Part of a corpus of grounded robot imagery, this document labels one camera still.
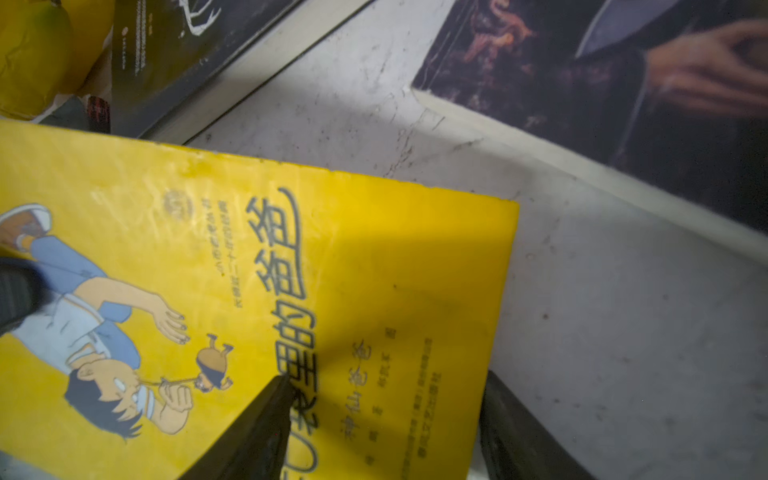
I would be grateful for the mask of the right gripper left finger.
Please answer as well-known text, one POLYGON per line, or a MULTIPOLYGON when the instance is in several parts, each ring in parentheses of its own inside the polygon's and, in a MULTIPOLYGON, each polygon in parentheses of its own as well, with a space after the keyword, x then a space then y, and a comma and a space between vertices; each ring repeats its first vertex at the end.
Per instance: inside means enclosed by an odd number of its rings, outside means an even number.
POLYGON ((180 479, 278 479, 295 397, 296 389, 288 377, 274 377, 180 479))

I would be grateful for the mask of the purple old man book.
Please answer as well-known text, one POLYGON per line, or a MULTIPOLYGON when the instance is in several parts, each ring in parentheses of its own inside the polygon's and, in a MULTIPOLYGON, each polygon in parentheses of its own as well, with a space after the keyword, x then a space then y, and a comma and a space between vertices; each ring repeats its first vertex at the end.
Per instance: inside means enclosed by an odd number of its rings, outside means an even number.
POLYGON ((763 1, 458 1, 411 88, 519 153, 767 259, 763 1))

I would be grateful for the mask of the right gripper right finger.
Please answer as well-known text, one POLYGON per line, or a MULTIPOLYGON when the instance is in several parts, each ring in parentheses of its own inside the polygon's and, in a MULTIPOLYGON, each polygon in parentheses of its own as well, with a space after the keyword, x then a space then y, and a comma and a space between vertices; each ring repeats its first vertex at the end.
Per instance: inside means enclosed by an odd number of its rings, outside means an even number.
POLYGON ((491 479, 594 480, 492 371, 487 375, 479 427, 491 479))

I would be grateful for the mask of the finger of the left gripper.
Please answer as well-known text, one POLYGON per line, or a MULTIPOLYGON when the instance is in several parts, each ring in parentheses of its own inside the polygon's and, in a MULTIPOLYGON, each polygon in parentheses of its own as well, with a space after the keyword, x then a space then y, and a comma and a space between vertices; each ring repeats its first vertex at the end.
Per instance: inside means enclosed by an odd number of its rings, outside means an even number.
POLYGON ((18 328, 51 301, 39 269, 17 258, 1 258, 1 335, 18 328))

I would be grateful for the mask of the yellow cartoon cover book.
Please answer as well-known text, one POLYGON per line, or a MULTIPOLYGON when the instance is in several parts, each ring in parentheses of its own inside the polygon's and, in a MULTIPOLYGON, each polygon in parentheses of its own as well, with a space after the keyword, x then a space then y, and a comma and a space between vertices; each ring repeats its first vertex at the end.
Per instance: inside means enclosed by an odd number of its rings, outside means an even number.
POLYGON ((1 338, 1 449, 62 479, 176 479, 285 380, 280 478, 463 479, 518 219, 5 121, 1 258, 47 299, 1 338))

